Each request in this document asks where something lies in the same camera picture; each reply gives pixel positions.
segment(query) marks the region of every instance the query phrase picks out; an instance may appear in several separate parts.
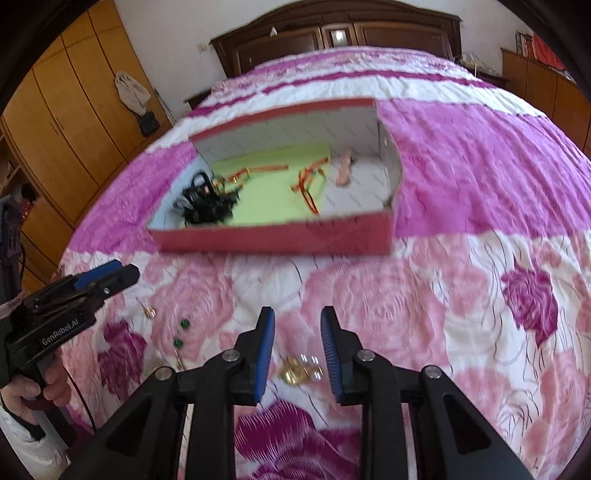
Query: wooden wardrobe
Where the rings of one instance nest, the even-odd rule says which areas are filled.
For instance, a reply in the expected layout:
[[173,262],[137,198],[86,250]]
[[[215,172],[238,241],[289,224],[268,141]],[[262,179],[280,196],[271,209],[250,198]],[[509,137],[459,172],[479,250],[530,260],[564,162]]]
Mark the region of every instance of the wooden wardrobe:
[[[119,99],[119,71],[152,94],[148,110],[161,127],[149,138]],[[1,193],[19,199],[29,182],[40,196],[22,228],[29,291],[49,282],[74,229],[111,181],[171,127],[112,0],[98,2],[51,44],[0,125]]]
[[575,82],[537,60],[502,52],[508,90],[542,110],[591,158],[591,103]]

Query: beige cloth bag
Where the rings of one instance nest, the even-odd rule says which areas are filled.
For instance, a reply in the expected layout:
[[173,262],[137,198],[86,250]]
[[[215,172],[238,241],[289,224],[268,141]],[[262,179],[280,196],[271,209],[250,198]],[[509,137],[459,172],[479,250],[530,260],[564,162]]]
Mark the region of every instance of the beige cloth bag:
[[140,82],[129,73],[117,72],[115,86],[119,98],[129,110],[139,116],[145,115],[151,95]]

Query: pink bedspread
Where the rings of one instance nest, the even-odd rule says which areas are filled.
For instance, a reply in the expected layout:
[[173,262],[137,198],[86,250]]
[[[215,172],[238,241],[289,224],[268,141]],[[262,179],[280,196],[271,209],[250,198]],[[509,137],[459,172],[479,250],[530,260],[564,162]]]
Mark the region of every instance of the pink bedspread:
[[[360,96],[380,100],[404,167],[390,257],[158,253],[145,223],[195,157],[189,135],[273,106]],[[270,305],[273,362],[258,413],[238,411],[238,475],[352,480],[359,410],[338,407],[327,379],[291,388],[277,376],[286,355],[323,359],[320,310],[331,304],[396,365],[440,365],[532,474],[554,479],[591,417],[590,192],[589,160],[543,113],[451,62],[363,47],[275,61],[216,85],[86,216],[66,271],[118,258],[142,276],[64,359],[100,425],[156,367],[176,366],[180,319],[191,320],[190,368]],[[82,418],[77,398],[72,407]]]

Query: cardboard box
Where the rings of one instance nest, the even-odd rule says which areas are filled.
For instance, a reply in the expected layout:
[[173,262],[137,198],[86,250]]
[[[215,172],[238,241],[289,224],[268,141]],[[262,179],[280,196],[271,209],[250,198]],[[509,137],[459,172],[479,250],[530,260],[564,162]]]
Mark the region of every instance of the cardboard box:
[[[242,116],[195,135],[199,155],[173,182],[148,223],[163,251],[256,254],[385,255],[395,226],[395,198],[402,180],[398,151],[372,99],[302,103]],[[198,171],[211,177],[216,163],[255,152],[327,145],[331,164],[320,215],[260,225],[184,226],[174,202]],[[342,154],[356,161],[351,182],[337,187]],[[293,183],[298,171],[293,170]],[[294,201],[305,202],[290,192]]]

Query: wooden headboard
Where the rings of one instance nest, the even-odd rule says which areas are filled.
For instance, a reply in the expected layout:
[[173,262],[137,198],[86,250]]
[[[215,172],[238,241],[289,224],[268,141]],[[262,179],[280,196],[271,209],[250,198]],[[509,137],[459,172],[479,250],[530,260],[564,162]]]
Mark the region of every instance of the wooden headboard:
[[[367,45],[462,54],[461,19],[392,0],[303,0],[273,10],[212,44],[228,78],[285,55]],[[270,36],[275,28],[278,33]]]

